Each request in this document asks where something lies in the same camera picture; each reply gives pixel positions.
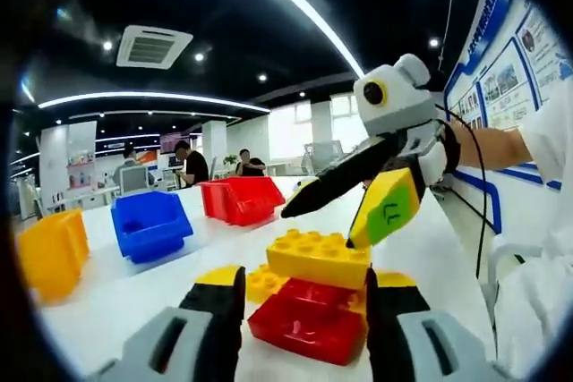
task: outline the black ceiling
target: black ceiling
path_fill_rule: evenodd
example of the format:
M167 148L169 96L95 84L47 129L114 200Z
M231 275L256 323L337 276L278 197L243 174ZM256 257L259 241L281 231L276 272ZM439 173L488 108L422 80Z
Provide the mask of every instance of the black ceiling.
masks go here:
M394 63L406 52L422 58L432 72L430 88L441 90L458 59L474 18L477 0L453 0L443 63L439 49L449 0L308 0L345 42L363 70ZM292 103L304 90L310 99L351 89L352 69L324 34L289 0L57 0L42 38L35 42L22 77L36 103L110 90L147 90L253 101L273 92L265 107ZM193 34L168 70L117 67L126 26L139 24ZM110 51L102 48L113 42ZM194 60L197 53L205 60ZM261 83L257 75L266 73ZM304 84L330 75L327 85ZM102 98L38 109L21 94L12 159L37 151L34 137L70 116L115 110L171 110L250 118L261 113L227 106L165 99ZM98 129L107 136L171 132L200 127L205 116L106 115Z

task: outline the man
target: man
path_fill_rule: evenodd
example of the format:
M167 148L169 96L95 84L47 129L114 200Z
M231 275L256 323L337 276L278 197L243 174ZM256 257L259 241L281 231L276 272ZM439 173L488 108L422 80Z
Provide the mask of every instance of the man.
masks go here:
M236 165L235 173L237 176L264 176L263 171L267 168L265 164L257 157L251 158L248 149L241 149L239 152L241 161Z
M459 124L452 128L461 146L460 164L479 168L468 130ZM518 129L474 134L486 169L535 161L546 183L562 181L550 231L539 238L542 257L528 259L500 282L495 305L500 364L524 378L560 333L573 296L573 85L553 95Z
M140 164L141 163L139 163L135 159L135 149L133 148L133 146L125 144L125 147L124 147L124 163L121 166L117 167L117 169L114 172L114 183L115 183L115 185L120 186L119 173L123 169L125 169L126 167L139 166ZM150 185L153 185L153 183L155 182L153 175L150 174L149 172L147 173L147 180L148 180L148 183Z
M185 173L180 170L175 170L177 177L185 181L185 188L209 180L209 169L205 157L191 148L187 142L179 140L176 143L175 156L179 161L187 160Z

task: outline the black cable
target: black cable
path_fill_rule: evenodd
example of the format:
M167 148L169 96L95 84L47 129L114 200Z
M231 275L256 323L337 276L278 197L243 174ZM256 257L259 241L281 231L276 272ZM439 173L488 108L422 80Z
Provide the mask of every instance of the black cable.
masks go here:
M475 267L475 277L479 280L480 278L480 266L482 263L482 248L483 248L483 235L485 234L485 219L487 217L487 193L485 192L485 168L483 166L483 157L482 157L482 150L480 149L480 144L475 137L474 131L472 128L464 121L459 115L454 114L449 109L446 109L443 106L436 105L436 107L448 114L452 115L458 121L460 121L464 126L469 130L469 134L472 135L472 139L474 140L475 149L477 150L477 157L480 160L480 167L482 168L482 181L483 181L483 212L482 212L482 231L480 232L480 243L477 249L477 261Z

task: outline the robotic hand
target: robotic hand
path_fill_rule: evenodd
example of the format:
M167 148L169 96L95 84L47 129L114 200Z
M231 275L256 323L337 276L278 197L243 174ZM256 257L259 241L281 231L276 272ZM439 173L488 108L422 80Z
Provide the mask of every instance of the robotic hand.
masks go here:
M358 112L370 138L320 172L283 208L291 217L322 208L360 181L373 181L356 213L346 246L365 248L402 228L420 207L425 188L456 170L459 144L438 120L430 73L415 55L402 55L355 82Z

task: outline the red plastic bin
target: red plastic bin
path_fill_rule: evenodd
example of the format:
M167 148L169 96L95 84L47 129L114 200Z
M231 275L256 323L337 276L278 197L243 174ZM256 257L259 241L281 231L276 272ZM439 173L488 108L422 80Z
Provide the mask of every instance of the red plastic bin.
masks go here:
M268 176L219 179L200 186L205 215L231 225L258 224L285 203Z
M249 318L252 335L315 360L347 365L363 346L363 318L317 302L273 294Z

